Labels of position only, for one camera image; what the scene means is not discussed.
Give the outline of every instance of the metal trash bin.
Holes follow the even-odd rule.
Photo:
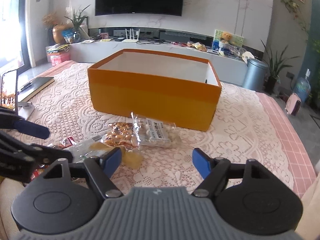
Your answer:
[[[243,88],[260,92],[263,86],[264,76],[268,70],[268,65],[255,58],[248,59],[247,73],[242,84]]]

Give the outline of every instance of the smartphone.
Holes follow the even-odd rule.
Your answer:
[[[12,109],[18,114],[18,70],[3,74],[1,83],[1,105]]]

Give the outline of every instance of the white tv stand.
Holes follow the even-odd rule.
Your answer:
[[[173,44],[137,44],[118,41],[75,43],[70,46],[70,55],[71,60],[76,62],[96,63],[121,49],[148,49],[209,59],[220,81],[240,86],[247,71],[247,66],[243,61]]]

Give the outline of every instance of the white lace tablecloth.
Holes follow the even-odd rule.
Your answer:
[[[129,121],[130,118],[105,114],[93,109],[87,68],[91,64],[77,63],[55,76],[55,82],[31,99],[36,109],[29,121],[47,126],[51,135],[41,140],[15,133],[23,142],[48,145],[73,136],[81,141],[101,134],[105,124]],[[116,186],[127,193],[133,186],[185,186],[195,189],[202,181],[192,165],[191,153],[196,147],[211,157],[221,156],[233,163],[257,159],[288,187],[293,177],[288,160],[281,149],[274,127],[269,121],[254,91],[223,84],[217,110],[207,132],[179,128],[182,147],[151,148],[143,153],[139,170],[121,165],[112,177]]]

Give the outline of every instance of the notebook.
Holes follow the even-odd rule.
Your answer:
[[[54,81],[53,77],[37,77],[31,84],[18,92],[18,102],[27,102],[42,89],[49,86]]]

